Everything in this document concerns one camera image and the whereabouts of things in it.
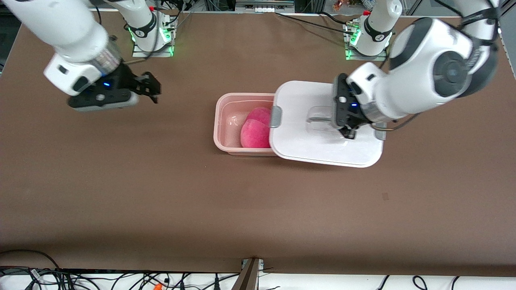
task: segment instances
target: plastic storage box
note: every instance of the plastic storage box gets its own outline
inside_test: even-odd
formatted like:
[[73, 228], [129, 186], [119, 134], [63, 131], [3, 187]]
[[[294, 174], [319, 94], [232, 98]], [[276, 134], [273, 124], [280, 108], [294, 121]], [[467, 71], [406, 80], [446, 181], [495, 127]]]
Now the plastic storage box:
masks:
[[240, 130], [249, 112], [257, 107], [270, 109], [273, 101], [272, 93], [228, 93], [220, 97], [215, 110], [215, 145], [231, 155], [276, 156], [271, 148], [243, 148], [240, 144]]

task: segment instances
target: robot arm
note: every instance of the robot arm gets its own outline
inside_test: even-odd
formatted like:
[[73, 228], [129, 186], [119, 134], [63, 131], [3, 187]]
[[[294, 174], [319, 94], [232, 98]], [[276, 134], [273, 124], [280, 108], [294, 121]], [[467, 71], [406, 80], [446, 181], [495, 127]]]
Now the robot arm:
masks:
[[[157, 103], [159, 82], [149, 72], [136, 76], [123, 64], [118, 47], [95, 21], [84, 0], [4, 0], [4, 3], [39, 39], [54, 48], [55, 54], [44, 75], [70, 95], [68, 104], [72, 108], [90, 111], [131, 106], [138, 102], [139, 94]], [[144, 4], [144, 0], [123, 0], [117, 5], [125, 6], [121, 12], [133, 25], [148, 28], [145, 36], [138, 38], [141, 45], [150, 51], [157, 43], [159, 49], [160, 42], [154, 39], [161, 23], [157, 23], [155, 14]]]
[[460, 28], [421, 18], [403, 30], [384, 73], [366, 63], [335, 81], [333, 125], [354, 138], [363, 124], [418, 114], [482, 89], [496, 69], [498, 0], [460, 1]]

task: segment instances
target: brown table surface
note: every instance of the brown table surface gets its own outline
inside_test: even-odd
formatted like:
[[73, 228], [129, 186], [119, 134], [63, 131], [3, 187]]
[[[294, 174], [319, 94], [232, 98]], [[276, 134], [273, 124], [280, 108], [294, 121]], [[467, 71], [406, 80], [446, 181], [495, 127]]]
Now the brown table surface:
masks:
[[[121, 16], [102, 19], [130, 59]], [[226, 93], [358, 67], [340, 33], [272, 13], [193, 14], [172, 58], [132, 65], [161, 82], [158, 105], [86, 114], [43, 76], [52, 54], [22, 27], [0, 77], [2, 249], [75, 268], [235, 272], [259, 256], [276, 272], [516, 275], [516, 82], [503, 49], [486, 89], [389, 133], [365, 169], [234, 157], [212, 139]]]

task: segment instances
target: cable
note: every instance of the cable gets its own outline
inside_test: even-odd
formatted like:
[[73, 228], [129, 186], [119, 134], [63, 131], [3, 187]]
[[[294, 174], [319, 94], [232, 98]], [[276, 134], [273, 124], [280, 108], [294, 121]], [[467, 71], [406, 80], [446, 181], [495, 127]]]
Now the cable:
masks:
[[[425, 288], [422, 288], [421, 286], [419, 286], [417, 283], [416, 283], [416, 279], [420, 279], [422, 282], [423, 282], [423, 285], [425, 286]], [[415, 275], [414, 277], [412, 277], [412, 283], [414, 283], [414, 286], [416, 286], [417, 288], [419, 288], [420, 290], [428, 290], [428, 287], [426, 286], [426, 282], [425, 280], [421, 277], [421, 276], [417, 276]]]
[[380, 287], [378, 287], [378, 290], [382, 290], [383, 287], [385, 286], [385, 283], [387, 282], [387, 279], [390, 277], [391, 275], [387, 275], [383, 278], [383, 281], [382, 281], [382, 284], [380, 285]]
[[125, 275], [127, 275], [127, 274], [122, 274], [120, 277], [115, 279], [115, 282], [113, 283], [113, 285], [111, 285], [111, 290], [115, 289], [115, 285], [117, 284], [117, 282], [120, 281], [120, 279], [124, 278]]
[[417, 114], [413, 114], [407, 121], [401, 123], [400, 125], [397, 125], [396, 127], [394, 128], [381, 128], [381, 127], [378, 127], [378, 126], [375, 126], [373, 124], [369, 124], [373, 129], [375, 129], [376, 131], [381, 131], [381, 132], [392, 132], [392, 131], [396, 131], [398, 129], [401, 129], [403, 127], [405, 127], [405, 125], [407, 125], [408, 123], [410, 123], [412, 120], [414, 120], [417, 116], [419, 116], [421, 113], [417, 113]]
[[219, 8], [217, 5], [215, 5], [215, 3], [213, 3], [213, 1], [212, 1], [212, 0], [208, 0], [208, 1], [209, 1], [209, 2], [213, 5], [213, 7], [215, 7], [217, 10], [222, 11], [222, 10], [220, 10], [220, 8]]
[[[170, 8], [170, 10], [174, 9], [174, 8], [172, 8], [172, 6], [170, 6], [170, 3], [169, 3], [168, 1], [162, 1], [162, 3], [167, 3], [167, 6], [168, 6], [168, 8]], [[179, 7], [178, 7], [176, 4], [174, 4], [174, 3], [172, 3], [172, 4], [173, 4], [173, 5], [174, 5], [178, 10], [180, 10], [180, 9], [179, 9]]]
[[339, 19], [337, 19], [337, 18], [333, 17], [332, 15], [330, 15], [330, 14], [329, 14], [329, 13], [327, 13], [327, 12], [321, 11], [321, 12], [318, 12], [317, 14], [326, 15], [326, 16], [328, 16], [331, 20], [333, 20], [333, 21], [335, 21], [335, 22], [337, 22], [337, 23], [339, 23], [339, 24], [346, 25], [346, 22], [344, 22], [344, 21], [340, 21]]
[[[226, 280], [226, 279], [229, 279], [229, 278], [236, 277], [236, 276], [238, 276], [238, 275], [240, 275], [240, 274], [233, 274], [233, 275], [226, 276], [226, 277], [224, 277], [224, 278], [220, 278], [220, 279], [219, 279], [219, 282], [222, 282], [222, 281], [224, 281], [224, 280]], [[206, 286], [206, 287], [202, 288], [201, 290], [207, 290], [208, 288], [210, 288], [210, 287], [211, 287], [211, 286], [213, 286], [213, 285], [215, 285], [215, 282], [213, 282], [212, 284], [210, 284], [210, 285], [208, 285], [208, 286]]]
[[[81, 276], [81, 277], [84, 277], [84, 276], [82, 276], [82, 275], [84, 275], [84, 274], [82, 274], [82, 275], [81, 275], [81, 274], [72, 274], [72, 275], [74, 275], [74, 276]], [[125, 273], [125, 274], [123, 274], [123, 275], [127, 275], [127, 276], [125, 276], [125, 278], [127, 278], [127, 277], [130, 277], [130, 276], [138, 275], [138, 273], [132, 273], [132, 274], [127, 274], [127, 273]], [[90, 280], [105, 280], [105, 281], [114, 281], [114, 280], [117, 280], [117, 279], [119, 279], [119, 278], [120, 278], [120, 277], [117, 277], [117, 278], [88, 277], [88, 279], [90, 279]]]
[[307, 5], [304, 7], [304, 9], [301, 11], [301, 13], [305, 12], [307, 10], [307, 8], [310, 6], [310, 4], [312, 3], [313, 0], [310, 0]]
[[49, 259], [50, 262], [52, 262], [52, 264], [54, 264], [54, 266], [56, 266], [57, 269], [60, 269], [59, 265], [57, 265], [56, 261], [51, 256], [49, 256], [47, 253], [44, 253], [41, 251], [27, 250], [27, 249], [15, 249], [15, 250], [0, 252], [0, 255], [7, 254], [7, 253], [14, 253], [14, 252], [27, 252], [27, 253], [36, 253], [36, 254], [43, 255], [43, 256], [45, 256], [45, 258]]
[[283, 14], [277, 13], [277, 12], [274, 12], [274, 13], [279, 15], [279, 16], [281, 16], [281, 17], [285, 17], [285, 18], [289, 18], [289, 19], [292, 19], [292, 20], [304, 22], [304, 23], [307, 23], [307, 24], [311, 24], [311, 25], [315, 25], [315, 26], [318, 26], [318, 27], [326, 28], [326, 29], [333, 30], [333, 31], [336, 31], [336, 32], [340, 32], [340, 33], [344, 33], [344, 34], [349, 34], [349, 35], [353, 34], [350, 31], [344, 31], [342, 29], [336, 29], [336, 28], [320, 25], [320, 24], [317, 24], [317, 23], [313, 23], [313, 22], [310, 22], [310, 21], [303, 20], [303, 19], [294, 18], [294, 17], [288, 16], [288, 15], [283, 15]]
[[[154, 5], [158, 6], [157, 0], [154, 0]], [[132, 65], [134, 63], [139, 63], [139, 62], [147, 61], [157, 51], [156, 47], [158, 45], [158, 40], [159, 40], [159, 29], [160, 29], [159, 28], [159, 24], [160, 24], [160, 22], [159, 22], [159, 12], [156, 13], [156, 14], [157, 14], [156, 23], [157, 23], [157, 26], [158, 26], [158, 28], [157, 28], [158, 30], [156, 31], [156, 37], [154, 38], [154, 45], [152, 46], [152, 50], [149, 52], [149, 54], [147, 54], [147, 56], [145, 56], [143, 58], [139, 58], [139, 59], [135, 59], [135, 60], [130, 60], [130, 61], [125, 61], [124, 62], [125, 65]]]
[[95, 9], [97, 10], [97, 15], [99, 16], [99, 24], [102, 25], [102, 16], [100, 16], [100, 10], [97, 6], [95, 6]]
[[453, 278], [453, 281], [451, 282], [451, 290], [454, 290], [455, 288], [455, 282], [460, 278], [460, 276], [455, 276], [455, 278]]
[[444, 6], [444, 7], [448, 8], [449, 10], [453, 11], [455, 14], [457, 14], [457, 15], [458, 15], [458, 16], [460, 16], [461, 18], [464, 18], [464, 15], [462, 15], [462, 13], [461, 13], [459, 10], [457, 10], [457, 9], [453, 8], [452, 6], [450, 6], [450, 5], [448, 5], [448, 4], [444, 3], [444, 2], [442, 2], [441, 0], [435, 0], [435, 2], [437, 2], [437, 3], [441, 4], [442, 6]]
[[382, 61], [382, 63], [378, 66], [378, 68], [383, 68], [383, 66], [387, 63], [387, 61], [389, 60], [389, 55], [386, 54], [385, 56], [385, 59]]
[[190, 276], [190, 273], [187, 273], [186, 275], [185, 275], [185, 274], [183, 274], [183, 276], [181, 277], [181, 280], [179, 280], [179, 282], [177, 282], [177, 283], [174, 285], [174, 287], [172, 287], [172, 289], [171, 289], [171, 290], [176, 289], [176, 288], [178, 287], [178, 285], [179, 285], [179, 284], [181, 284], [181, 282], [184, 282], [185, 278], [186, 278], [186, 277], [188, 277], [188, 276]]
[[185, 19], [181, 20], [181, 22], [179, 22], [179, 24], [177, 25], [177, 27], [176, 27], [176, 28], [179, 28], [179, 26], [181, 26], [181, 24], [183, 24], [183, 22], [185, 22], [185, 20], [186, 20], [188, 17], [190, 17], [190, 15], [192, 15], [192, 14], [193, 14], [192, 12], [188, 13], [188, 15], [185, 17]]

